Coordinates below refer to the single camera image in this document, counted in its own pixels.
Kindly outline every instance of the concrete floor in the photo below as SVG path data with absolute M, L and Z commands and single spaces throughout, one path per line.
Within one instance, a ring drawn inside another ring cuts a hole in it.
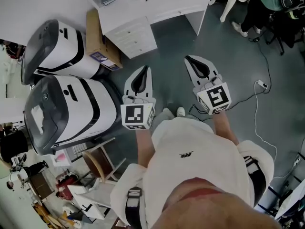
M 193 85 L 189 80 L 183 59 L 186 55 L 202 56 L 214 63 L 228 83 L 232 102 L 244 100 L 254 93 L 253 84 L 261 79 L 270 87 L 270 81 L 264 57 L 257 43 L 249 42 L 231 27 L 231 21 L 242 22 L 246 14 L 246 4 L 236 3 L 224 23 L 219 18 L 225 3 L 209 6 L 203 21 L 201 32 L 196 36 L 184 16 L 162 21 L 152 25 L 158 49 L 132 60 L 123 57 L 124 68 L 112 73 L 111 78 L 123 92 L 124 83 L 130 74 L 143 65 L 152 69 L 153 96 L 157 99 L 156 110 L 159 113 L 169 106 L 175 110 L 183 106 L 188 111 L 192 104 L 199 106 L 192 93 Z M 257 34 L 251 29 L 249 37 Z M 257 132 L 266 141 L 277 146 L 274 176 L 283 176 L 291 168 L 296 152 L 300 150 L 305 132 L 305 64 L 299 46 L 293 49 L 285 47 L 285 55 L 280 56 L 277 42 L 266 45 L 264 37 L 259 44 L 270 65 L 272 89 L 269 94 L 261 94 L 257 113 Z M 272 157 L 275 149 L 263 143 L 254 132 L 255 97 L 240 103 L 227 111 L 231 127 L 239 141 L 252 140 Z M 133 131 L 121 128 L 115 133 L 116 145 L 129 163 L 137 162 L 137 147 Z M 285 178 L 272 181 L 271 185 L 279 189 Z M 263 204 L 268 206 L 274 196 L 267 192 Z

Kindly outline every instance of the black pants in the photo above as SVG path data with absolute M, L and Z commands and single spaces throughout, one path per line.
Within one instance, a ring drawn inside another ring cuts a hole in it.
M 36 163 L 30 167 L 25 167 L 24 170 L 29 177 L 37 175 L 45 167 L 44 162 Z
M 269 21 L 269 16 L 274 11 L 265 7 L 261 0 L 250 0 L 248 12 L 242 23 L 242 31 L 246 32 L 251 27 L 256 26 L 262 29 Z

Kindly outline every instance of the white sleeve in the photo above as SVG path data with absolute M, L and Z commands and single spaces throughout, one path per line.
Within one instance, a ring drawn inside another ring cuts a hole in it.
M 268 189 L 275 171 L 275 164 L 271 155 L 266 150 L 251 141 L 241 142 L 239 145 L 237 145 L 237 149 L 242 157 L 251 156 L 253 159 L 258 161 L 258 165 L 265 175 L 266 189 Z
M 145 172 L 145 167 L 138 164 L 130 164 L 110 194 L 111 208 L 121 221 L 127 225 L 129 223 L 126 219 L 125 207 L 128 191 L 130 188 L 137 186 Z

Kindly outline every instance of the wooden chair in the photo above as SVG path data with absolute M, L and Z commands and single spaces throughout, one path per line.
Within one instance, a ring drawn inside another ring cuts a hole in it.
M 94 148 L 88 149 L 82 153 L 82 156 L 94 176 L 101 178 L 102 183 L 105 183 L 109 178 L 114 181 L 118 181 L 118 178 L 114 175 L 117 169 L 125 162 L 124 158 L 116 167 L 113 165 L 109 156 L 106 153 L 103 145 L 114 140 L 115 137 L 98 144 Z

